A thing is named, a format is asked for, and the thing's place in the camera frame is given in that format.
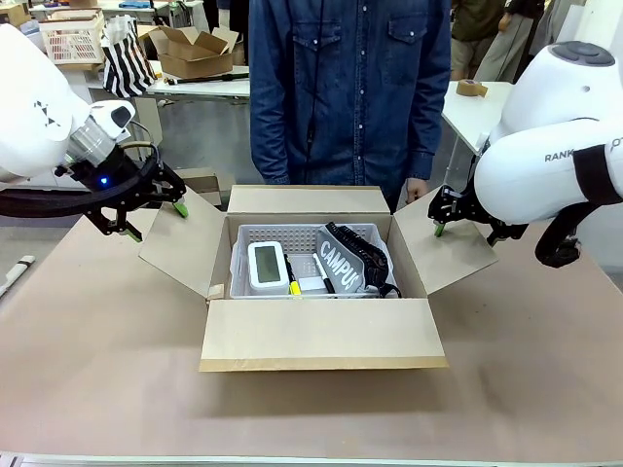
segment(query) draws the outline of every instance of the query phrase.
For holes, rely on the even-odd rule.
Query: tape roll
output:
[[[489,88],[473,80],[460,80],[457,84],[457,94],[473,97],[476,95],[485,96]]]

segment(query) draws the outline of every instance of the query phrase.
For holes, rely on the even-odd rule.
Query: shorts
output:
[[[452,39],[452,71],[475,70],[480,66],[495,36],[481,41],[462,42]]]

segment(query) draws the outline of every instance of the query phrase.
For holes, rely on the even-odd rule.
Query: gray floor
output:
[[[235,173],[240,183],[259,183],[261,178],[249,156],[248,108],[225,102],[178,102],[161,109],[163,157],[174,168],[209,166]],[[441,184],[455,136],[444,124],[443,138],[430,180],[431,188]],[[459,168],[450,180],[461,189],[471,160],[469,150],[459,147]],[[0,276],[24,255],[40,263],[76,222],[63,219],[11,219],[0,216]],[[623,285],[623,274],[612,276]]]

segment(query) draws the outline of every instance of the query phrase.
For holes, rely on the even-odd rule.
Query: yellow highlighter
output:
[[[288,270],[288,280],[290,281],[290,294],[301,295],[301,287],[299,287],[299,283],[296,281],[296,277],[294,276],[294,272],[292,271],[290,259],[286,254],[283,254],[283,258],[285,258],[285,268]]]

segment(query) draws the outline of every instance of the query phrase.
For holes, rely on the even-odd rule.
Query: white crate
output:
[[[58,65],[103,63],[104,22],[99,8],[53,12],[39,23],[48,58]]]
[[[381,240],[379,229],[374,224],[339,224],[346,225],[355,231],[364,240],[381,248],[387,256],[389,276],[387,282],[396,285],[393,277],[393,263],[389,258],[387,246]],[[320,276],[313,253],[316,251],[316,237],[318,230],[324,224],[290,224],[274,226],[240,226],[238,228],[238,240],[232,249],[232,261],[230,272],[232,273],[232,284],[230,286],[230,296],[232,299],[292,299],[292,296],[254,296],[251,295],[251,285],[249,283],[249,266],[247,258],[248,245],[256,241],[278,241],[281,243],[283,252],[288,255],[292,264],[292,271],[297,279],[304,277]],[[361,299],[376,298],[379,293],[376,289],[359,294],[303,294],[309,298],[339,298],[339,299]],[[395,292],[388,295],[389,298],[397,297]]]

